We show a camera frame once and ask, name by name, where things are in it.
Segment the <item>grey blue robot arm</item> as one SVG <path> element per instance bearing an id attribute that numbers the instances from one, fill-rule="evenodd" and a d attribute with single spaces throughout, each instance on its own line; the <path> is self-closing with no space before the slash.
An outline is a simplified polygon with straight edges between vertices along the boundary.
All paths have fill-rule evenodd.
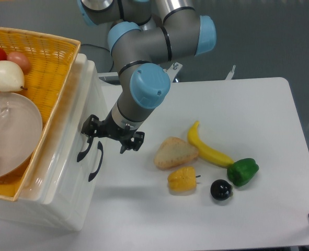
<path id="1" fill-rule="evenodd" d="M 216 29 L 209 16 L 199 16 L 192 1 L 157 1 L 159 20 L 152 16 L 151 1 L 79 1 L 89 25 L 112 23 L 108 46 L 122 93 L 104 120 L 91 115 L 82 134 L 110 138 L 121 150 L 137 151 L 144 133 L 141 124 L 165 99 L 170 78 L 161 64 L 211 51 Z"/>

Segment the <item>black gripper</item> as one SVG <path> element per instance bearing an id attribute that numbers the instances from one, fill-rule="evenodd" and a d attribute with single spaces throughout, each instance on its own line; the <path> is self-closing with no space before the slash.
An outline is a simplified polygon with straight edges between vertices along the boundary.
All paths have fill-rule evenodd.
<path id="1" fill-rule="evenodd" d="M 96 115 L 90 115 L 82 125 L 81 134 L 87 137 L 110 138 L 120 141 L 120 154 L 125 151 L 138 151 L 142 146 L 145 133 L 136 131 L 130 124 L 124 124 L 122 127 L 108 117 L 102 122 Z"/>

